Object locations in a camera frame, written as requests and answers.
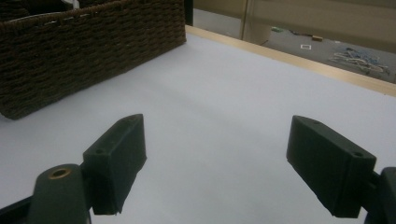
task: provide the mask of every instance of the wicker basket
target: wicker basket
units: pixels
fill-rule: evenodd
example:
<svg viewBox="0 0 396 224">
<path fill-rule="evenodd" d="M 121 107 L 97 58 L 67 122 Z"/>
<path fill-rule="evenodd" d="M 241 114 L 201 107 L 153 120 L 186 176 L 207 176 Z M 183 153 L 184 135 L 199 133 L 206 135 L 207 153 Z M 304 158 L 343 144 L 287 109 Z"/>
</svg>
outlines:
<svg viewBox="0 0 396 224">
<path fill-rule="evenodd" d="M 19 16 L 4 13 L 7 2 Z M 17 0 L 5 3 L 1 18 L 26 16 Z M 0 113 L 5 117 L 22 118 L 186 41 L 183 0 L 80 0 L 80 5 L 0 21 Z"/>
</svg>

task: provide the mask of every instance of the debris on floor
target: debris on floor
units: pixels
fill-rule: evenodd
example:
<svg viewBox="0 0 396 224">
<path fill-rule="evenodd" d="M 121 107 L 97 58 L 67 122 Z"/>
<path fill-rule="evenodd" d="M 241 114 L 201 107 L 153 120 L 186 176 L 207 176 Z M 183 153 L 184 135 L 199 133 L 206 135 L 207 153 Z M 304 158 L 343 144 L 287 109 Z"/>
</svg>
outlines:
<svg viewBox="0 0 396 224">
<path fill-rule="evenodd" d="M 279 27 L 273 26 L 273 27 L 271 28 L 271 31 L 274 31 L 274 32 L 277 32 L 277 33 L 281 33 L 281 32 L 283 32 L 283 29 L 282 29 L 282 28 L 279 28 Z"/>
<path fill-rule="evenodd" d="M 301 45 L 301 49 L 311 49 L 310 45 Z"/>
<path fill-rule="evenodd" d="M 294 35 L 308 35 L 308 36 L 312 36 L 312 35 L 309 35 L 309 34 L 298 33 L 298 32 L 296 32 L 296 31 L 292 31 L 292 30 L 290 30 L 290 32 L 291 32 L 292 34 L 294 34 Z"/>
<path fill-rule="evenodd" d="M 389 68 L 379 62 L 378 56 L 352 48 L 346 48 L 342 52 L 335 52 L 329 60 L 334 63 L 357 67 L 366 75 L 371 74 L 371 72 L 390 74 Z"/>
<path fill-rule="evenodd" d="M 317 35 L 312 35 L 312 40 L 322 42 L 323 41 L 323 37 L 320 37 L 320 36 L 317 36 Z"/>
</svg>

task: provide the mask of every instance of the floor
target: floor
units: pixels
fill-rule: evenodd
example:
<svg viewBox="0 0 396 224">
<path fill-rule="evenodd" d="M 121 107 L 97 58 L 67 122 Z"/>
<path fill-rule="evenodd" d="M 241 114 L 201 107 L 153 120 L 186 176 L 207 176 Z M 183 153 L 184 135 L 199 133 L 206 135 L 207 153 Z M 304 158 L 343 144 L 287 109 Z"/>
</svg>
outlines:
<svg viewBox="0 0 396 224">
<path fill-rule="evenodd" d="M 194 10 L 194 26 L 230 37 L 239 37 L 241 21 L 237 18 L 222 16 L 215 13 Z M 303 57 L 315 62 L 325 63 L 330 66 L 338 67 L 358 73 L 368 77 L 374 77 L 390 83 L 396 83 L 396 54 L 376 49 L 367 49 L 337 40 L 323 38 L 322 41 L 315 41 L 310 35 L 298 35 L 294 31 L 274 27 L 271 36 L 263 46 L 283 51 L 292 55 Z M 383 69 L 377 71 L 359 68 L 345 61 L 333 62 L 330 58 L 334 54 L 347 53 L 347 49 L 356 50 L 360 58 L 369 57 L 375 59 L 376 65 L 384 65 Z"/>
</svg>

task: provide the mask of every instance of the white table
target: white table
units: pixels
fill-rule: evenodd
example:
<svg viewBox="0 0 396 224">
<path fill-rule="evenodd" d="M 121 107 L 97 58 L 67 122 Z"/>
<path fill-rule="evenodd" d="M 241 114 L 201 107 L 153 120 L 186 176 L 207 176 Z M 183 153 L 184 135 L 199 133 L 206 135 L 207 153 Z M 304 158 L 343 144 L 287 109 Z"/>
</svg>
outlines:
<svg viewBox="0 0 396 224">
<path fill-rule="evenodd" d="M 0 119 L 0 207 L 52 166 L 82 163 L 120 118 L 145 116 L 148 160 L 123 213 L 138 224 L 362 223 L 332 217 L 286 160 L 292 115 L 396 165 L 396 98 L 197 35 L 17 121 Z"/>
</svg>

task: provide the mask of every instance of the brass insert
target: brass insert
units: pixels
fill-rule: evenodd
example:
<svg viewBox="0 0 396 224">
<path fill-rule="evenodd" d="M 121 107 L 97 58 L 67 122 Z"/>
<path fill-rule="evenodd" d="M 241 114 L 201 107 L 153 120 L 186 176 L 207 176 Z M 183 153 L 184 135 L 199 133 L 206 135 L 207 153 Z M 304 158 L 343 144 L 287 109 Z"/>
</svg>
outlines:
<svg viewBox="0 0 396 224">
<path fill-rule="evenodd" d="M 49 175 L 49 179 L 60 179 L 69 175 L 71 172 L 68 168 L 59 168 Z"/>
</svg>

